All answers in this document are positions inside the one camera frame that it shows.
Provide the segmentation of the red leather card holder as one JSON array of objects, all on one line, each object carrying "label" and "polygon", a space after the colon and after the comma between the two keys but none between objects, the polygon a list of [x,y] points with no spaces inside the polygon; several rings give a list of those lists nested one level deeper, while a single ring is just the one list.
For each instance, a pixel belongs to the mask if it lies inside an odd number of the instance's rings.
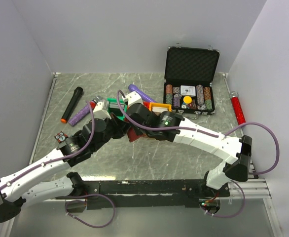
[{"label": "red leather card holder", "polygon": [[144,137],[144,135],[143,134],[137,135],[134,129],[131,127],[127,132],[127,137],[128,137],[129,142],[133,143],[139,138]]}]

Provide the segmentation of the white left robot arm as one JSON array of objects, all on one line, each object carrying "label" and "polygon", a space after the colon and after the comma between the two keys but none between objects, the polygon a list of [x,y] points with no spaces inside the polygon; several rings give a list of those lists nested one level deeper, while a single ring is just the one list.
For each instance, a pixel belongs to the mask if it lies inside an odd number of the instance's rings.
[{"label": "white left robot arm", "polygon": [[17,216],[23,208],[51,198],[83,195],[82,178],[75,172],[55,181],[45,179],[91,157],[110,139],[120,139],[129,123],[115,116],[93,119],[40,160],[0,178],[0,223]]}]

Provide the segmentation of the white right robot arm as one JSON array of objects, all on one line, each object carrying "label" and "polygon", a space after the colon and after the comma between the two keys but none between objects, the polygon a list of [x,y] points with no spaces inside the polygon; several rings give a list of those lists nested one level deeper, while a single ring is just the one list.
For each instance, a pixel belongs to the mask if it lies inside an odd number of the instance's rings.
[{"label": "white right robot arm", "polygon": [[130,106],[126,114],[134,129],[149,138],[190,145],[222,160],[216,168],[207,171],[204,176],[202,191],[206,196],[214,196],[231,180],[237,182],[248,180],[252,154],[251,137],[224,135],[170,111],[157,115],[140,103]]}]

